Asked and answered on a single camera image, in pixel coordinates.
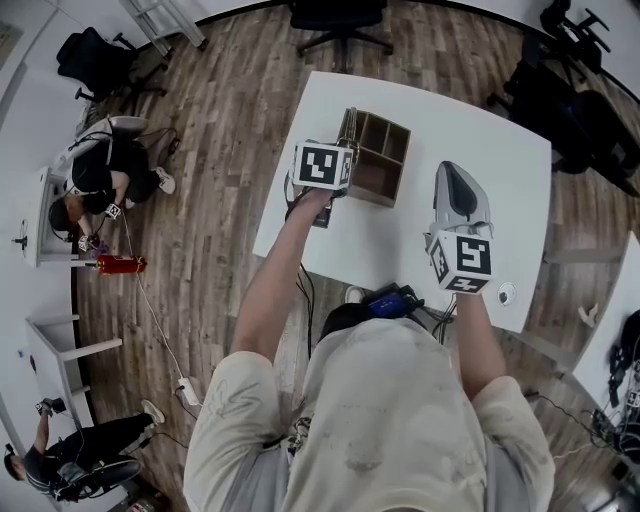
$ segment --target wooden box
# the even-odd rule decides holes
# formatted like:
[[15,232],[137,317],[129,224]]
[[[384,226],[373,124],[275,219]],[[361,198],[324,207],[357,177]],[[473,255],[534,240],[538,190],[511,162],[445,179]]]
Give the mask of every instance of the wooden box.
[[[344,135],[346,120],[345,113],[340,137]],[[393,208],[410,137],[410,130],[358,110],[356,140],[360,143],[360,156],[351,171],[347,195]]]

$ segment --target table leg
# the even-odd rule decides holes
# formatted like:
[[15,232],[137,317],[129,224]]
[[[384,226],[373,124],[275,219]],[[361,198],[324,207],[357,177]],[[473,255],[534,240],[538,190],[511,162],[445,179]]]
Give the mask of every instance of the table leg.
[[81,388],[78,388],[78,389],[72,389],[71,396],[75,398],[76,396],[84,395],[89,391],[91,391],[91,386],[82,386]]
[[45,318],[29,319],[29,321],[32,324],[35,324],[37,327],[42,327],[46,325],[66,324],[69,322],[74,322],[76,320],[80,320],[80,315],[60,315],[60,316],[50,316]]
[[544,263],[619,263],[622,261],[624,250],[624,247],[603,247],[545,252],[542,261]]
[[550,341],[545,340],[539,336],[535,336],[534,334],[528,332],[512,332],[506,331],[514,338],[519,339],[525,345],[529,345],[534,350],[537,350],[541,354],[547,356],[549,359],[558,363],[562,368],[572,371],[576,361],[577,356],[571,352],[567,352],[566,350],[554,345]]
[[110,348],[119,347],[120,345],[122,345],[122,339],[115,338],[113,340],[103,341],[102,343],[89,345],[88,347],[76,348],[75,350],[67,350],[66,352],[61,352],[60,358],[63,361],[73,361],[74,359],[79,359],[84,356],[96,354],[97,352],[103,352]]

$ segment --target white desk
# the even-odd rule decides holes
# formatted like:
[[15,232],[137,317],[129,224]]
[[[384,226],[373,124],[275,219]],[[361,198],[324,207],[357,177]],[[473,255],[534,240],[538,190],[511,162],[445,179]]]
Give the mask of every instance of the white desk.
[[[609,353],[620,339],[625,320],[640,309],[640,244],[629,232],[626,247],[604,249],[578,249],[545,256],[548,263],[617,263],[620,268],[613,289],[604,308],[598,314],[596,326],[579,355],[567,352],[557,345],[527,333],[516,337],[553,359],[568,371],[569,384],[576,385],[601,410],[609,406]],[[623,402],[628,389],[628,372],[618,389]],[[616,425],[620,415],[616,409],[607,409],[607,416]]]
[[71,267],[82,267],[86,261],[71,253],[71,244],[54,239],[49,223],[51,203],[63,194],[64,176],[54,174],[51,168],[43,167],[34,177],[31,197],[31,217],[28,219],[27,248],[25,259],[32,267],[43,263],[59,263]]
[[[451,294],[438,287],[422,233],[434,220],[435,173],[443,160],[469,172],[485,190],[494,223],[496,278],[485,290],[491,322],[521,331],[542,259],[551,186],[551,144],[479,108],[381,80],[313,72],[289,130],[253,252],[266,256],[284,222],[283,182],[297,142],[335,142],[347,107],[411,130],[394,208],[351,197],[335,201],[328,229],[311,230],[303,263],[310,272],[376,290],[411,285],[426,306],[444,311]],[[504,282],[517,288],[498,302]]]
[[91,417],[89,416],[88,422],[86,414],[80,415],[78,413],[77,401],[78,399],[86,401],[84,393],[89,391],[89,387],[78,386],[72,389],[69,382],[68,368],[66,368],[65,365],[80,357],[118,347],[122,345],[122,340],[116,338],[87,347],[61,351],[54,346],[41,329],[46,326],[73,322],[79,318],[79,315],[67,315],[39,320],[27,319],[26,324],[29,348],[31,349],[31,356],[36,366],[36,380],[38,382],[38,388],[42,393],[42,398],[62,398],[67,408],[67,414],[71,416],[75,425],[87,427],[93,424]]

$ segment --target black office chair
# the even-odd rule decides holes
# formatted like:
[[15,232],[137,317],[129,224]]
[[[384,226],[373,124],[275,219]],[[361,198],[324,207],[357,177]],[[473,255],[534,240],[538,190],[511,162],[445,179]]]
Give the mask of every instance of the black office chair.
[[289,2],[291,26],[303,30],[322,30],[326,34],[297,47],[302,57],[309,48],[338,39],[340,41],[340,73],[347,72],[349,39],[359,39],[384,48],[385,55],[393,54],[393,45],[377,37],[360,32],[359,28],[382,22],[386,0],[294,0]]
[[504,85],[513,96],[508,103],[492,94],[489,105],[500,103],[509,119],[548,139],[561,159],[554,171],[570,174],[589,167],[633,197],[640,197],[629,183],[640,166],[640,146],[609,101],[596,91],[576,92],[541,63],[540,42],[525,37],[523,59]]
[[123,87],[128,87],[130,92],[120,111],[124,112],[131,106],[131,113],[135,115],[138,98],[143,92],[157,92],[161,96],[167,93],[160,87],[147,87],[147,83],[159,70],[167,70],[167,65],[162,62],[146,75],[131,80],[129,75],[138,51],[122,34],[118,34],[114,41],[126,48],[107,43],[92,27],[82,34],[71,34],[56,56],[60,64],[58,74],[81,81],[93,93],[93,96],[85,94],[80,87],[76,92],[76,99],[101,102],[111,94],[119,93]]
[[56,484],[52,494],[56,501],[72,503],[97,498],[135,478],[141,471],[140,462],[126,455],[116,455],[96,464],[91,472],[84,471],[77,464],[67,463],[59,470],[62,480]]
[[602,50],[611,53],[611,48],[592,30],[591,26],[599,23],[605,29],[609,27],[591,10],[585,9],[589,17],[581,23],[573,23],[567,19],[567,11],[571,8],[571,0],[554,0],[540,15],[542,28],[552,35],[556,41],[550,58],[558,60],[573,85],[571,69],[578,72],[580,82],[586,80],[585,74],[571,59],[582,62],[587,68],[598,74],[602,71]]

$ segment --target cable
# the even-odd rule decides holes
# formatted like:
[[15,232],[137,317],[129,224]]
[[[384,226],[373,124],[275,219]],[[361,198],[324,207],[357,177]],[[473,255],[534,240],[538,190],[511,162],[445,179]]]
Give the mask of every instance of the cable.
[[182,446],[185,450],[189,451],[189,447],[182,444],[180,441],[178,441],[175,437],[170,436],[169,434],[167,434],[166,432],[154,432],[150,437],[148,437],[147,439],[143,440],[138,446],[136,446],[133,450],[131,450],[130,452],[128,452],[126,455],[130,456],[133,452],[135,452],[136,450],[140,450],[141,448],[144,449],[147,447],[147,445],[151,442],[151,440],[156,437],[156,436],[167,436],[169,439],[171,439],[174,443],[179,444],[180,446]]
[[[156,139],[154,140],[151,144],[149,144],[148,146],[145,146],[145,149],[147,151],[150,151],[156,144],[158,144],[158,142],[160,142],[162,140],[162,138],[167,134],[167,133],[173,133],[173,138],[169,141],[169,143],[164,146],[160,152],[158,153],[158,165],[160,167],[164,166],[164,164],[166,163],[166,161],[169,159],[169,157],[175,152],[175,150],[172,152],[171,151],[171,147],[174,145],[174,143],[176,143],[176,141],[180,141],[180,139],[178,138],[178,131],[173,128],[172,126],[166,127],[166,128],[159,128],[158,130],[155,130],[153,132],[149,132],[149,133],[145,133],[143,135],[138,136],[138,139],[141,139],[143,137],[148,137],[150,135],[155,135],[156,133],[160,133],[162,132],[162,134]],[[162,154],[164,152],[167,152],[166,156],[163,158]]]
[[[127,241],[129,242],[129,253],[131,257],[133,257],[133,246],[131,245],[131,236],[129,234],[129,224],[127,223],[127,215],[125,214],[124,210],[122,210],[122,218],[124,219],[125,234],[127,235]],[[155,322],[156,327],[158,328],[158,330],[160,331],[160,334],[162,335],[162,340],[164,341],[164,345],[169,351],[169,354],[171,354],[171,357],[173,358],[173,362],[176,364],[176,368],[178,369],[178,375],[180,375],[181,379],[184,379],[184,374],[180,369],[180,364],[178,364],[178,359],[176,359],[176,356],[173,353],[173,350],[171,350],[171,347],[169,346],[167,337],[165,336],[164,331],[162,330],[162,327],[160,327],[160,322],[158,322],[158,317],[156,316],[156,312],[153,310],[153,307],[151,306],[151,302],[149,302],[149,297],[147,297],[147,292],[144,290],[144,286],[142,286],[142,280],[140,279],[140,274],[138,272],[136,272],[136,277],[138,278],[138,285],[140,286],[140,290],[142,291],[142,296],[144,297],[144,300],[146,301],[147,306],[149,307],[149,311],[151,311],[151,316],[153,317],[153,321]]]
[[309,281],[309,284],[311,285],[311,300],[309,300],[308,294],[305,293],[304,286],[302,286],[302,288],[301,288],[303,293],[305,294],[305,296],[307,298],[307,313],[308,313],[308,318],[307,318],[307,351],[309,352],[309,359],[311,359],[311,331],[312,331],[312,327],[313,327],[313,313],[314,313],[314,311],[316,309],[316,289],[315,289],[315,286],[313,286],[313,281],[311,280],[311,276],[307,272],[307,269],[304,268],[304,265],[302,264],[302,262],[300,262],[300,268],[302,269],[302,272],[306,276],[307,281]]
[[189,416],[191,416],[194,420],[198,421],[198,417],[195,414],[193,414],[189,409],[187,409],[182,403],[182,398],[180,398],[180,395],[178,395],[178,391],[180,391],[181,389],[184,389],[184,386],[180,386],[179,388],[176,388],[176,390],[173,392],[173,396],[175,396],[178,402],[180,402],[180,407],[182,407],[185,410],[185,412]]
[[295,210],[296,206],[298,206],[298,204],[300,203],[300,200],[312,190],[313,190],[312,187],[305,187],[302,189],[302,192],[300,192],[300,194],[298,194],[296,198],[293,201],[291,201],[291,203],[287,201],[288,208],[287,208],[287,213],[285,213],[284,215],[285,222],[289,218],[289,215],[291,215],[291,212]]
[[62,14],[64,14],[70,20],[75,21],[78,25],[80,25],[82,27],[82,30],[86,30],[85,26],[82,23],[80,23],[77,19],[75,19],[73,16],[71,16],[71,14],[69,14],[67,11],[65,11],[62,7],[60,7],[59,5],[54,4],[50,0],[43,0],[43,1],[48,3],[51,7],[54,7],[56,10],[60,11]]
[[451,295],[451,301],[449,302],[449,305],[447,306],[447,309],[445,310],[445,312],[440,317],[438,317],[435,313],[431,313],[430,311],[427,311],[426,308],[423,308],[423,311],[427,311],[427,313],[432,318],[435,318],[436,320],[438,320],[438,323],[435,325],[435,327],[431,331],[431,335],[435,338],[436,333],[438,333],[437,340],[438,340],[438,343],[440,343],[440,345],[444,345],[444,336],[445,336],[447,325],[450,323],[453,323],[453,318],[451,318],[451,316],[453,315],[453,312],[457,308],[457,304],[454,302],[455,298],[456,298],[455,295]]
[[69,414],[65,414],[64,412],[60,412],[58,414],[62,414],[63,416],[66,416],[67,418],[70,418],[73,421],[73,423],[75,424],[76,428],[78,429],[78,432],[80,432],[80,437],[82,437],[82,444],[80,445],[80,449],[78,450],[78,453],[76,453],[76,459],[73,461],[74,464],[77,464],[78,463],[78,458],[80,457],[80,453],[82,452],[82,449],[84,448],[84,432],[82,432],[82,425],[78,421],[76,421],[76,419],[73,416],[70,416]]
[[563,453],[562,455],[556,455],[554,458],[554,460],[558,460],[558,459],[564,459],[565,457],[568,457],[569,455],[574,455],[575,453],[578,453],[582,450],[584,450],[585,448],[589,448],[590,446],[593,446],[593,443],[587,443],[583,446],[581,446],[580,448],[576,448],[575,450],[571,450],[567,453]]
[[546,400],[547,402],[549,402],[551,405],[553,405],[556,409],[559,409],[560,411],[562,411],[562,413],[565,416],[568,416],[569,418],[571,418],[575,423],[577,423],[578,425],[580,425],[585,432],[587,432],[587,434],[589,435],[594,435],[595,432],[593,430],[591,430],[589,427],[587,427],[584,423],[582,423],[580,420],[578,420],[575,416],[573,416],[572,414],[568,413],[566,411],[566,409],[564,409],[563,407],[560,407],[559,405],[557,405],[553,400],[551,400],[550,398],[547,398],[544,395],[541,395],[540,393],[538,393],[536,396],[538,396],[539,398],[542,398],[543,400]]

